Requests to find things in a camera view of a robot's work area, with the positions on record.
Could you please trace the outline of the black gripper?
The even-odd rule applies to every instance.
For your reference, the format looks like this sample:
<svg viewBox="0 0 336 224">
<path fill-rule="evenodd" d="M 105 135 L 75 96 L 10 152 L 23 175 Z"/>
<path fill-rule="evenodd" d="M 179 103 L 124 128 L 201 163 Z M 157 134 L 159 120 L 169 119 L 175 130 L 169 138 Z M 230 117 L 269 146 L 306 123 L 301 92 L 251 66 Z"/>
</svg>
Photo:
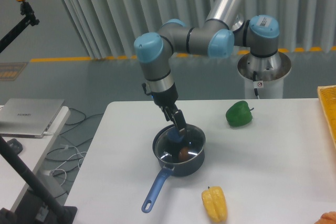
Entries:
<svg viewBox="0 0 336 224">
<path fill-rule="evenodd" d="M 169 108 L 172 109 L 172 118 L 176 129 L 179 132 L 183 132 L 186 127 L 186 121 L 183 115 L 182 110 L 178 109 L 175 105 L 175 102 L 178 99 L 178 92 L 176 89 L 176 85 L 173 84 L 170 88 L 163 92 L 153 92 L 149 91 L 149 85 L 147 83 L 142 83 L 143 91 L 146 95 L 151 96 L 154 103 L 161 107 L 163 114 L 167 121 L 170 121 L 170 111 Z"/>
</svg>

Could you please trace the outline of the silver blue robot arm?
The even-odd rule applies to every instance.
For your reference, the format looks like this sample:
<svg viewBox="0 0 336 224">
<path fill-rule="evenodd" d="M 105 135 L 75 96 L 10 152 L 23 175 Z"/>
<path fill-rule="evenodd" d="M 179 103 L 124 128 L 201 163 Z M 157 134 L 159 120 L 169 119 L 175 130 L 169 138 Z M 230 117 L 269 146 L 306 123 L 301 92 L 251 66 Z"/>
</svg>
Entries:
<svg viewBox="0 0 336 224">
<path fill-rule="evenodd" d="M 134 49 L 147 80 L 143 89 L 173 122 L 178 134 L 186 128 L 183 113 L 176 106 L 178 93 L 169 58 L 176 52 L 208 57 L 229 57 L 234 46 L 250 49 L 256 58 L 270 58 L 278 52 L 279 25 L 268 15 L 255 16 L 234 28 L 242 0 L 215 0 L 201 28 L 187 27 L 171 19 L 155 33 L 146 33 L 134 42 Z"/>
</svg>

